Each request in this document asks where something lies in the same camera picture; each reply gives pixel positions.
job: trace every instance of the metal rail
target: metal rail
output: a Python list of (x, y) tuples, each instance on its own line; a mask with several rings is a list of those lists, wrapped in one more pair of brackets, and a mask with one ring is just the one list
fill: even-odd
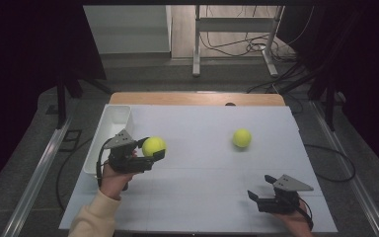
[[(331, 131), (331, 129), (328, 127), (325, 121), (325, 113), (323, 112), (322, 108), (319, 105), (316, 105), (316, 103), (313, 101), (311, 101), (310, 103), (313, 110), (316, 113), (316, 117), (325, 135), (327, 136), (329, 142), (331, 143), (332, 148), (345, 154), (345, 151), (340, 141), (338, 140), (337, 135), (335, 134), (334, 131)], [(345, 162), (344, 159), (339, 159), (339, 160), (340, 160), (341, 168), (343, 169), (343, 171), (346, 173), (347, 176), (350, 176), (352, 173), (348, 168), (349, 167), (348, 164)], [(368, 221), (374, 230), (374, 233), (376, 234), (376, 236), (379, 237), (379, 209), (377, 205), (375, 204), (371, 195), (368, 193), (368, 190), (362, 184), (361, 179), (358, 177), (358, 175), (355, 175), (355, 177), (351, 181), (349, 181), (349, 183), (353, 192), (355, 193), (355, 196), (358, 202), (361, 204), (361, 207), (364, 210), (364, 213), (367, 216)]]
[(36, 200), (42, 183), (44, 182), (48, 169), (53, 162), (54, 156), (56, 155), (63, 137), (69, 128), (70, 122), (72, 121), (73, 114), (78, 104), (78, 99), (70, 100), (67, 108), (66, 122), (60, 129), (57, 129), (54, 132), (53, 136), (48, 142), (47, 147), (45, 148), (41, 159), (39, 160), (38, 165), (1, 236), (18, 236), (20, 234), (21, 229), (23, 228), (30, 210)]

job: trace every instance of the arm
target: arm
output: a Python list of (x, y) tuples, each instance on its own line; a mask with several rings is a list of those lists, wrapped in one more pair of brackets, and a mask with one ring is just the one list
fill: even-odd
[(120, 205), (119, 195), (133, 175), (116, 173), (105, 164), (101, 187), (91, 204), (83, 206), (72, 221), (69, 236), (113, 236), (114, 216)]
[[(303, 200), (300, 200), (300, 208), (302, 208), (304, 211), (307, 211)], [(304, 216), (301, 215), (298, 211), (294, 211), (290, 214), (275, 213), (273, 216), (280, 219), (294, 237), (313, 237), (313, 234), (309, 228), (309, 224), (307, 223)]]

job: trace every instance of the wall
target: wall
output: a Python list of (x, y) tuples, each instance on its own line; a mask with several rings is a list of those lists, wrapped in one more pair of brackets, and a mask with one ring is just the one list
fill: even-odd
[(100, 54), (171, 51), (171, 6), (84, 6)]

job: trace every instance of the white box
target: white box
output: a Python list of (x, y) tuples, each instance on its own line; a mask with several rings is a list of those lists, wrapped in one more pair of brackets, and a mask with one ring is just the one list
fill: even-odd
[[(90, 175), (96, 174), (96, 164), (101, 147), (104, 142), (114, 137), (123, 129), (132, 135), (133, 119), (131, 116), (131, 107), (106, 105), (83, 166), (85, 173)], [(103, 153), (101, 159), (102, 163), (108, 159), (109, 153), (109, 151)]]

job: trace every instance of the wooden table edge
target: wooden table edge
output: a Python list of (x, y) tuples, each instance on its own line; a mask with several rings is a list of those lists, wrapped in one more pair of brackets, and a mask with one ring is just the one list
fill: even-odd
[(112, 105), (182, 105), (182, 106), (285, 106), (278, 94), (198, 93), (198, 92), (116, 92)]

